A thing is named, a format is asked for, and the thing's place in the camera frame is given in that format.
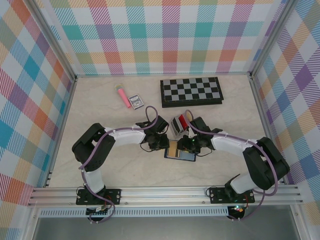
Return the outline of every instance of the metal rail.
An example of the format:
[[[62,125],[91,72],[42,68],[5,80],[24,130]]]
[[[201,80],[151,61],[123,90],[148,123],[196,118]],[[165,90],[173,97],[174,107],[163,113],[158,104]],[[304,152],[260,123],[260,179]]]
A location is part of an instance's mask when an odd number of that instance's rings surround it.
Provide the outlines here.
[[[263,64],[265,63],[271,49],[273,48],[274,44],[277,42],[282,30],[285,28],[285,25],[288,19],[291,16],[291,13],[297,6],[299,0],[288,0],[282,14],[280,15],[278,21],[276,22],[272,33],[270,34],[262,52],[260,53],[253,69],[252,69],[252,76],[253,78],[257,75]]]
[[[61,46],[59,45],[58,40],[56,39],[54,33],[51,30],[51,27],[47,23],[45,17],[43,16],[38,4],[35,0],[24,0],[26,7],[32,14],[32,17],[35,19],[36,23],[41,29],[41,32],[45,36],[46,40],[48,41],[50,47],[53,49],[55,55],[57,56],[58,60],[60,61],[61,65],[63,66],[65,72],[69,76],[70,79],[73,81],[76,80],[75,76],[76,73],[74,72],[73,68],[71,67],[64,51],[62,50]]]
[[[234,204],[210,204],[205,191],[210,186],[178,187],[121,187],[120,207],[200,207],[232,206]],[[76,187],[35,188],[29,201],[31,208],[83,208],[76,205]],[[255,194],[258,205],[262,195]],[[263,205],[300,205],[302,196],[296,185],[280,184],[276,195],[265,197]]]

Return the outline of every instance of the plaid backdrop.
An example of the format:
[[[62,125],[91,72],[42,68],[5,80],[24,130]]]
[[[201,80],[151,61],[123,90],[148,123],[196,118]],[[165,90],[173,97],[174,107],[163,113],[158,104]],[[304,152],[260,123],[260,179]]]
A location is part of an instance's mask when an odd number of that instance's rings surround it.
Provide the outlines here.
[[[277,147],[320,239],[320,0],[300,0],[256,76]]]
[[[282,13],[282,11],[284,10],[285,6],[286,6],[286,3],[288,2],[288,0],[281,0],[281,3],[278,7],[278,9],[276,10],[276,13],[275,15],[273,16],[273,19],[267,29],[267,31],[265,32],[264,34],[264,37],[262,39],[262,42],[260,43],[260,46],[258,48],[258,50],[256,51],[255,55],[254,55],[254,58],[253,58],[253,61],[248,69],[248,72],[252,72],[260,54],[261,54],[261,51],[264,49],[266,43],[268,42],[268,39],[270,37],[270,34],[272,33],[273,29],[275,28],[276,26],[276,23],[277,21],[279,20],[279,17]]]
[[[16,239],[69,98],[66,75],[22,0],[0,0],[0,240]]]
[[[37,2],[75,72],[99,75],[247,72],[285,0]]]

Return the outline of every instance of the floor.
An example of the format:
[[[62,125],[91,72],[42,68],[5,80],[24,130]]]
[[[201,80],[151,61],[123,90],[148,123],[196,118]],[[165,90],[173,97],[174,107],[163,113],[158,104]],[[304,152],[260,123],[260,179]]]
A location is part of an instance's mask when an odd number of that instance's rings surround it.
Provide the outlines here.
[[[72,145],[94,123],[104,127],[128,127],[146,121],[145,108],[126,108],[114,86],[123,83],[127,96],[139,94],[145,106],[156,107],[159,115],[169,121],[186,109],[194,117],[201,116],[211,128],[251,139],[264,136],[264,130],[246,75],[218,76],[224,101],[219,105],[191,107],[161,107],[160,80],[195,78],[197,76],[132,76],[80,78],[66,122],[61,145],[49,187],[78,187],[83,184],[80,164]],[[155,115],[150,110],[150,117]],[[201,154],[208,153],[203,149]],[[107,187],[208,186],[224,185],[247,167],[241,157],[213,151],[196,162],[164,158],[164,150],[148,153],[138,145],[115,147],[101,167]]]

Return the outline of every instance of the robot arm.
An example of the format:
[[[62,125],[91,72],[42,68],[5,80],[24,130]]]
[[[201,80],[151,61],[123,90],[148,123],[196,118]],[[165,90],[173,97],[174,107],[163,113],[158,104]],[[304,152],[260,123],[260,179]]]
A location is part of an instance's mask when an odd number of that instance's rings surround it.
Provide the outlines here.
[[[274,143],[267,137],[259,140],[248,139],[246,142],[238,137],[227,137],[228,134],[221,129],[215,128],[211,131],[201,117],[192,120],[190,124],[198,130],[217,135],[197,133],[192,138],[183,136],[178,141],[178,149],[199,154],[201,148],[209,148],[244,157],[248,173],[239,174],[225,184],[225,192],[231,200],[236,198],[237,195],[256,187],[268,190],[275,184],[271,167],[263,158],[262,153],[250,143],[258,145],[267,154],[278,179],[284,177],[290,171],[286,160]]]
[[[151,151],[169,147],[167,135],[161,134],[168,126],[168,123],[162,117],[158,116],[156,124],[149,129],[145,129],[145,127],[150,126],[152,123],[153,122],[149,121],[136,123],[131,129],[111,132],[101,140],[90,162],[84,167],[83,172],[88,187],[95,194],[102,193],[105,188],[100,167],[105,162],[112,147],[143,143],[148,143]],[[201,117],[192,120],[190,124],[198,130],[218,135],[203,133],[193,134],[193,137],[184,135],[183,138],[178,141],[178,149],[199,154],[201,148],[209,148],[211,150],[226,151],[244,157],[248,167],[248,173],[239,174],[225,184],[225,193],[231,201],[238,195],[253,188],[259,187],[263,190],[268,190],[275,184],[271,167],[265,159],[263,159],[262,153],[250,143],[257,144],[267,153],[278,179],[284,177],[290,170],[287,162],[276,146],[267,137],[263,137],[260,140],[251,139],[244,142],[243,140],[237,139],[237,137],[227,137],[228,134],[221,129],[215,128],[214,130],[210,130]],[[112,128],[102,127],[99,123],[93,124],[72,147],[77,161],[83,165],[95,148],[93,142],[99,141],[103,134],[112,130]]]
[[[101,140],[90,162],[83,170],[86,184],[94,193],[99,193],[105,188],[100,167],[113,147],[144,143],[149,144],[151,151],[169,147],[167,135],[161,133],[168,126],[168,123],[161,116],[158,116],[157,122],[153,127],[142,130],[142,128],[150,126],[153,122],[136,123],[128,129],[111,132]],[[83,165],[95,148],[93,142],[98,142],[106,132],[112,130],[113,128],[104,128],[100,123],[93,124],[72,147],[76,160]]]

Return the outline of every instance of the black and white chessboard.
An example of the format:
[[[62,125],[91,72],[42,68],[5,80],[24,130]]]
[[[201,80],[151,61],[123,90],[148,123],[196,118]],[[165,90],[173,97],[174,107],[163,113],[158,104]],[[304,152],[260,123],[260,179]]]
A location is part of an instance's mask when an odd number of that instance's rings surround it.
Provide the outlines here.
[[[217,77],[161,80],[163,108],[222,104]]]

